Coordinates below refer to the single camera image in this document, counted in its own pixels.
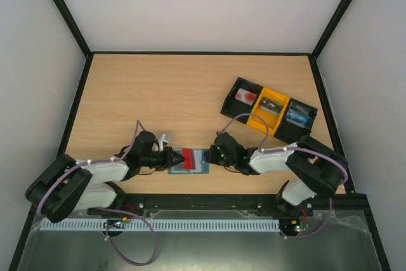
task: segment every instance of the white wall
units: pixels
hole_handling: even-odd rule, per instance
[[[52,0],[0,0],[0,270],[26,219],[24,193],[55,158],[84,56]]]
[[[357,191],[405,270],[406,0],[354,0],[319,58]]]
[[[311,52],[340,0],[66,0],[93,51]]]

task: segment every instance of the wooden table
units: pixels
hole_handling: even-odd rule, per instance
[[[311,135],[331,147],[306,56],[98,54],[66,152],[75,159],[110,157],[129,144],[137,119],[157,136],[170,133],[174,148],[209,148],[230,120],[220,109],[238,76],[318,108]],[[258,146],[265,135],[239,122],[228,131],[245,147]],[[283,144],[269,138],[265,147]],[[165,171],[117,184],[129,193],[276,194],[294,178],[290,171],[244,176],[210,165],[206,175]]]

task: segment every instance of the red object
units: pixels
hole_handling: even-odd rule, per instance
[[[247,92],[244,95],[245,100],[248,101],[248,102],[253,102],[255,100],[255,97],[256,97],[256,95],[254,93],[251,93],[251,92]]]
[[[185,161],[183,161],[183,169],[193,169],[190,149],[182,149],[182,156],[185,158]]]

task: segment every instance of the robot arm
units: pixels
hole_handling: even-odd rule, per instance
[[[153,151],[152,148],[157,142],[153,133],[142,131],[123,160],[118,158],[123,156],[128,147],[123,147],[120,153],[115,155],[118,158],[112,157],[111,162],[92,163],[89,160],[87,166],[81,166],[72,172],[50,193],[43,205],[42,214],[52,222],[59,222],[79,209],[106,208],[115,201],[118,189],[109,182],[128,180],[137,175],[142,166],[163,171],[185,160],[172,147],[163,147],[163,143],[167,144],[167,141],[161,141],[159,150]],[[25,197],[38,207],[47,191],[64,172],[80,163],[82,161],[77,161],[69,155],[59,155],[30,185]]]
[[[278,207],[288,213],[302,201],[319,195],[333,197],[344,173],[336,165],[299,149],[327,156],[345,170],[347,160],[310,136],[300,141],[260,152],[257,147],[245,149],[228,133],[221,133],[205,153],[206,162],[233,166],[243,175],[260,175],[269,171],[293,171],[297,180],[285,182],[277,196]]]

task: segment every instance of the black enclosure frame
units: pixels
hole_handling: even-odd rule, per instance
[[[315,49],[312,53],[258,53],[258,52],[172,52],[172,51],[152,51],[152,52],[108,52],[108,51],[91,51],[86,43],[81,31],[79,30],[72,14],[70,13],[68,6],[64,0],[53,0],[58,8],[61,16],[65,20],[68,28],[70,29],[77,44],[86,57],[81,80],[77,87],[77,91],[74,97],[74,102],[69,113],[69,117],[66,123],[65,131],[63,132],[60,147],[58,149],[58,155],[63,154],[67,148],[70,133],[75,121],[77,109],[81,101],[82,93],[86,84],[86,79],[90,70],[91,62],[94,54],[161,54],[161,55],[281,55],[281,56],[307,56],[309,59],[311,71],[315,80],[318,95],[322,104],[325,120],[329,129],[331,141],[333,147],[340,154],[344,155],[343,146],[341,145],[340,137],[337,132],[336,122],[331,110],[331,106],[327,97],[327,93],[323,84],[320,70],[317,65],[317,58],[320,56],[322,50],[327,44],[329,38],[343,17],[345,11],[351,4],[352,0],[341,0],[336,8],[333,16],[327,24],[322,36],[320,37]],[[367,196],[364,194],[357,194],[355,186],[351,177],[351,173],[348,173],[348,181],[344,185],[346,194],[336,195],[333,198],[334,209],[336,210],[361,210],[364,212],[367,220],[367,225],[372,233],[372,239],[377,251],[378,259],[383,270],[390,270],[388,260],[386,258],[379,233],[376,228],[374,217],[370,210]],[[230,206],[234,206],[233,209],[250,210],[258,215],[274,216],[277,219],[288,219],[289,217],[281,215],[277,208],[274,208],[272,202],[275,202],[275,195],[148,195],[148,194],[127,194],[126,199],[133,202],[135,206],[142,203],[143,209],[148,207],[158,206],[160,209],[195,209],[196,206],[207,209],[230,209]],[[329,203],[327,199],[310,199],[310,203],[313,209],[328,209]],[[9,270],[17,270],[20,263],[22,253],[24,250],[25,242],[28,238],[32,222],[34,221],[35,209],[31,207],[29,215],[25,222],[20,240],[16,247],[14,257],[11,261]]]

